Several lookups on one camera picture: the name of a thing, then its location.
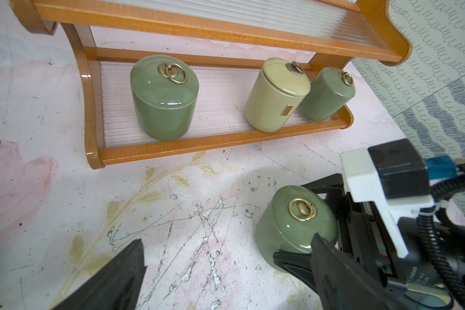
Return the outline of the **yellow canister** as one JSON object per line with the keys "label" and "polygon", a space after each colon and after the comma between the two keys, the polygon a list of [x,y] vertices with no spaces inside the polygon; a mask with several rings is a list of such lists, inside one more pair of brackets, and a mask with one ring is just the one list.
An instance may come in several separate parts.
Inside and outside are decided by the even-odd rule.
{"label": "yellow canister", "polygon": [[279,131],[310,92],[301,64],[282,58],[265,60],[245,104],[245,117],[264,133]]}

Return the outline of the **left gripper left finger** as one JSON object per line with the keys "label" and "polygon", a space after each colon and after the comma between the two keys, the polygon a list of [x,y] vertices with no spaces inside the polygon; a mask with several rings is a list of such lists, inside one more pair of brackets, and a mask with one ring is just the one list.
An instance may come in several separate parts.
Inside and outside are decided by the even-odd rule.
{"label": "left gripper left finger", "polygon": [[55,309],[135,309],[146,269],[143,242],[134,240]]}

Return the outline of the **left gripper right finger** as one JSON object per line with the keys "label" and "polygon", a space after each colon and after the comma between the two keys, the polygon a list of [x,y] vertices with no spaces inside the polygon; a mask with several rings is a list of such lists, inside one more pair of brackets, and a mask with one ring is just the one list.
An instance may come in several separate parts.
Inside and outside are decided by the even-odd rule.
{"label": "left gripper right finger", "polygon": [[311,268],[324,309],[406,309],[361,267],[316,234]]}

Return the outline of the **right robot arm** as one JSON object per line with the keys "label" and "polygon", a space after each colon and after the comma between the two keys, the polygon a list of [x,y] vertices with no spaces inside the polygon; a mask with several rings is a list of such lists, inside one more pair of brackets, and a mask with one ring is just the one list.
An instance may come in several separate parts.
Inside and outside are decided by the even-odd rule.
{"label": "right robot arm", "polygon": [[305,188],[326,196],[338,245],[316,234],[310,254],[281,250],[273,262],[314,291],[324,309],[451,309],[457,293],[465,296],[465,226],[402,218],[409,254],[399,258],[376,206],[355,202],[340,174]]}

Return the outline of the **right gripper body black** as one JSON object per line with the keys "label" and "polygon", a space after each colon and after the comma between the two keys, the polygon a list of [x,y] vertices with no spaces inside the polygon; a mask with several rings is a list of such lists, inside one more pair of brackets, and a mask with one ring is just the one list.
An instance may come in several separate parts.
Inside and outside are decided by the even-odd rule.
{"label": "right gripper body black", "polygon": [[[382,221],[376,213],[368,214],[362,203],[345,193],[341,174],[301,185],[323,199],[333,211],[339,230],[337,251],[361,267],[373,280],[393,295],[403,295],[407,285],[394,267],[394,249]],[[311,268],[311,254],[276,252],[274,264],[318,294]]]}

